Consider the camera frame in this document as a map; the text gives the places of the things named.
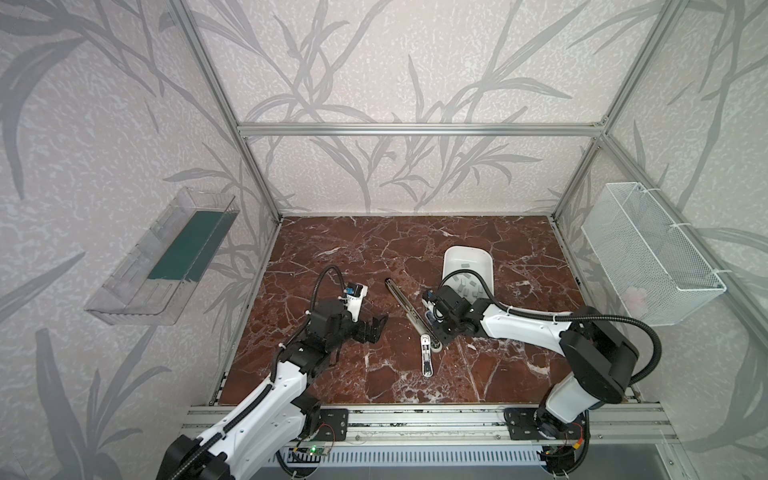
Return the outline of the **small white stapler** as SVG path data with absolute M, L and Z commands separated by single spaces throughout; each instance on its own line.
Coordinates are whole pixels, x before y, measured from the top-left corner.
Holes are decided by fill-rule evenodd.
M 434 369 L 431 359 L 431 337 L 429 334 L 422 334 L 420 336 L 421 347 L 421 370 L 422 375 L 426 378 L 430 378 L 434 374 Z

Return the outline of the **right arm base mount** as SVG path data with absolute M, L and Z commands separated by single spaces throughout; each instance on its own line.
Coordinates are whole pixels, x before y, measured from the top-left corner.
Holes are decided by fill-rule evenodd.
M 503 410 L 503 419 L 512 440 L 576 442 L 589 425 L 587 411 L 565 422 L 544 407 L 508 407 Z

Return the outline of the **grey white large stapler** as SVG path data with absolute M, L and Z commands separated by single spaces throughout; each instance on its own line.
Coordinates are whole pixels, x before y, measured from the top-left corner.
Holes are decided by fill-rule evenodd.
M 386 278 L 384 283 L 387 290 L 392 294 L 392 296 L 395 298 L 397 303 L 404 310 L 406 318 L 409 320 L 411 325 L 416 329 L 416 331 L 420 335 L 428 335 L 430 337 L 430 349 L 435 353 L 441 352 L 443 349 L 443 344 L 437 338 L 436 334 L 432 330 L 432 327 L 418 313 L 414 305 L 410 302 L 410 300 L 402 292 L 402 290 L 397 286 L 395 281 L 392 278 Z

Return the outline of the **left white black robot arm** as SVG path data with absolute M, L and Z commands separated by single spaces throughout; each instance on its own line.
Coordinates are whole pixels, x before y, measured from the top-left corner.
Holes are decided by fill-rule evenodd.
M 278 347 L 269 375 L 240 404 L 195 438 L 166 450 L 159 479 L 250 479 L 280 449 L 320 428 L 320 401 L 308 389 L 346 342 L 375 344 L 389 316 L 362 319 L 360 299 L 324 300 Z

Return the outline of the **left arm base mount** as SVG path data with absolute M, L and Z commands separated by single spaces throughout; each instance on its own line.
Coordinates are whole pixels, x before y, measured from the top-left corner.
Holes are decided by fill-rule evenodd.
M 308 417 L 312 441 L 339 442 L 347 437 L 350 411 L 346 408 L 320 408 Z

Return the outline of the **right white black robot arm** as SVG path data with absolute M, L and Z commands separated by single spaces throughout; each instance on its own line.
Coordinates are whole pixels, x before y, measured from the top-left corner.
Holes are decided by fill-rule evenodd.
M 591 307 L 564 313 L 519 309 L 495 298 L 469 301 L 449 285 L 425 291 L 422 302 L 444 343 L 460 335 L 513 340 L 565 358 L 570 373 L 545 395 L 534 416 L 536 428 L 549 437 L 591 408 L 621 403 L 625 390 L 649 376 L 662 357 L 652 327 Z

